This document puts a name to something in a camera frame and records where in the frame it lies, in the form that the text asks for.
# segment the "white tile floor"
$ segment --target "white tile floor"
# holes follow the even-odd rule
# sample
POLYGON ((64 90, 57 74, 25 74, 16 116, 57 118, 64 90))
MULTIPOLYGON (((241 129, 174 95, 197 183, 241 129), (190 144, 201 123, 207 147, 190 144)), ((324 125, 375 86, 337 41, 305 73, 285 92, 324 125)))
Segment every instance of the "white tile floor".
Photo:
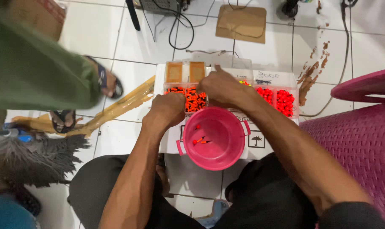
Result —
MULTIPOLYGON (((248 1, 239 0, 239 5, 245 5, 248 1)), ((316 0, 312 3, 299 3, 294 25, 276 16, 275 12, 281 2, 283 0, 250 2, 252 7, 264 7, 267 10, 266 44, 257 44, 215 37, 219 8, 227 4, 227 0, 215 0, 207 23, 195 28, 195 38, 188 49, 235 51, 239 57, 251 59, 253 64, 273 64, 292 70, 299 76, 305 62, 309 66, 320 61, 321 67, 323 43, 330 41, 327 48, 330 53, 328 62, 325 68, 318 69, 318 72, 323 72, 319 73, 317 83, 309 91, 306 105, 300 108, 306 114, 315 114, 330 99, 330 90, 338 84, 345 59, 346 34, 339 7, 341 0, 321 0, 320 15, 316 13, 316 0)), ((64 3, 68 4, 68 14, 60 43, 70 51, 97 58, 121 79, 125 94, 155 74, 154 64, 191 59, 211 63, 211 55, 187 53, 169 45, 170 29, 174 22, 171 14, 163 18, 162 15, 146 13, 146 20, 143 12, 136 10, 141 26, 141 31, 137 32, 124 0, 75 0, 64 3), (149 28, 147 21, 154 21, 157 26, 150 24, 149 28), (155 35, 155 42, 150 29, 155 35)), ((211 4, 210 0, 193 0, 190 8, 185 11, 186 16, 193 25, 202 24, 211 4)), ((362 1, 351 10, 347 9, 346 23, 348 29, 352 30, 352 49, 349 49, 343 81, 385 69, 385 0, 374 3, 362 1)), ((171 41, 177 48, 185 47, 191 41, 191 29, 176 23, 171 41)), ((82 122, 87 122, 114 102, 103 98, 92 109, 78 110, 77 114, 85 115, 82 122)), ((150 104, 151 101, 146 102, 117 120, 104 124, 93 132, 90 138, 92 147, 80 150, 75 155, 86 163, 103 155, 129 154, 139 135, 142 117, 148 112, 150 104)), ((369 105, 333 99, 318 117, 369 105)), ((39 112, 10 111, 8 121, 17 115, 36 117, 39 112)), ((224 171, 213 172, 201 169, 186 156, 167 155, 170 192, 175 194, 174 198, 167 200, 187 215, 192 212, 193 217, 205 216, 211 212, 212 199, 225 198, 223 191, 226 186, 238 177, 248 162, 250 160, 239 160, 224 171)), ((83 228, 66 202, 66 185, 52 185, 43 189, 31 187, 30 190, 43 203, 43 212, 39 217, 43 228, 83 228)))

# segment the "sandal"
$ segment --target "sandal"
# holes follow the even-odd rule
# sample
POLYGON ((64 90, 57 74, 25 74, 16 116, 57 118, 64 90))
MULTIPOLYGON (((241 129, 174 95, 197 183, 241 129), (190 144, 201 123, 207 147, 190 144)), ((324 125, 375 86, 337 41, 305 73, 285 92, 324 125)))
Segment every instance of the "sandal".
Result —
POLYGON ((66 118, 67 114, 69 112, 73 112, 73 124, 71 126, 65 126, 64 124, 59 125, 56 122, 52 122, 53 128, 57 133, 65 134, 65 133, 68 133, 74 129, 74 127, 75 127, 75 110, 63 110, 61 112, 59 112, 57 110, 53 110, 51 112, 53 112, 56 116, 58 116, 61 119, 61 121, 63 121, 64 123, 65 123, 65 118, 66 118))
MULTIPOLYGON (((90 57, 90 56, 85 56, 85 57, 88 58, 89 60, 91 60, 92 62, 94 62, 96 65, 98 65, 98 76, 99 76, 98 82, 99 82, 99 85, 101 86, 101 88, 107 88, 107 83, 106 83, 107 74, 106 74, 105 67, 102 66, 101 64, 99 64, 92 57, 90 57)), ((113 76, 116 78, 116 86, 115 86, 114 93, 111 96, 111 99, 118 99, 123 94, 123 87, 122 87, 120 80, 118 80, 118 77, 116 77, 115 75, 113 75, 113 76)))

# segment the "cardboard piece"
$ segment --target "cardboard piece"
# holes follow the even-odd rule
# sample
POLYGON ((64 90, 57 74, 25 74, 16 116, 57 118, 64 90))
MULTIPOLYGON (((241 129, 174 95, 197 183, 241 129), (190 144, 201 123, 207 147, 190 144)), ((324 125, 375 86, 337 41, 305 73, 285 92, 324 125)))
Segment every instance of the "cardboard piece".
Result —
POLYGON ((236 8, 223 5, 216 24, 217 37, 266 43, 266 9, 259 7, 236 8))
POLYGON ((8 14, 15 22, 22 22, 38 32, 58 41, 66 12, 53 0, 12 0, 8 14))

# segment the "pink woven stool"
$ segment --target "pink woven stool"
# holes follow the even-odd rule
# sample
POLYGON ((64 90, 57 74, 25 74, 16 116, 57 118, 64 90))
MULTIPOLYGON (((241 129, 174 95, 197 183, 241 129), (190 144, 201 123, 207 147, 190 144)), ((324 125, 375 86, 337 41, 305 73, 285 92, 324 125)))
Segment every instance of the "pink woven stool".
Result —
POLYGON ((300 123, 365 188, 385 218, 385 70, 349 80, 334 98, 382 103, 300 123))

